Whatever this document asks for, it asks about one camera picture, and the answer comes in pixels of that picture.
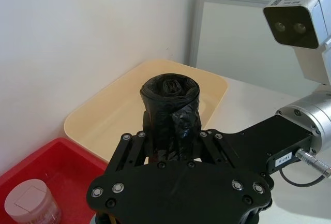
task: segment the white camera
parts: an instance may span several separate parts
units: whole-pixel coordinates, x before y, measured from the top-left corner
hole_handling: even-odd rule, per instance
[[[263,12],[280,44],[317,49],[331,35],[331,0],[272,0]]]

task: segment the red tray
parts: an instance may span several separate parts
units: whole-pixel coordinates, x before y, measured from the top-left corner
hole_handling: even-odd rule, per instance
[[[47,184],[59,204],[61,224],[89,224],[94,212],[87,206],[86,192],[106,167],[106,162],[75,143],[64,138],[53,140],[0,177],[0,223],[16,223],[4,209],[9,192],[17,184],[37,178]]]

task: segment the black plastic bag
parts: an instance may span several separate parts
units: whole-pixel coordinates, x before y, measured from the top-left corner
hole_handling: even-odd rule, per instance
[[[154,160],[191,159],[193,141],[201,130],[199,94],[193,79],[172,73],[151,78],[142,86],[148,119],[144,118],[143,126],[153,139]]]

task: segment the white table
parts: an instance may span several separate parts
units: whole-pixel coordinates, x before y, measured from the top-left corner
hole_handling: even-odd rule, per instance
[[[226,78],[229,89],[207,125],[222,132],[238,132],[275,114],[277,109],[297,98],[265,88]],[[331,149],[318,154],[331,164]],[[298,183],[315,180],[319,175],[302,163],[285,168],[284,173]],[[297,188],[286,183],[278,172],[272,175],[273,206],[260,214],[259,224],[330,224],[331,180],[310,188]]]

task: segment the cream plastic tray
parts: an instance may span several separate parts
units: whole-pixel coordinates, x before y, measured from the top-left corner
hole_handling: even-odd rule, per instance
[[[64,123],[66,135],[109,161],[122,134],[142,130],[145,107],[139,94],[141,86],[163,73],[183,74],[199,84],[199,113],[204,128],[228,88],[226,81],[173,61],[154,60],[140,64],[73,111]]]

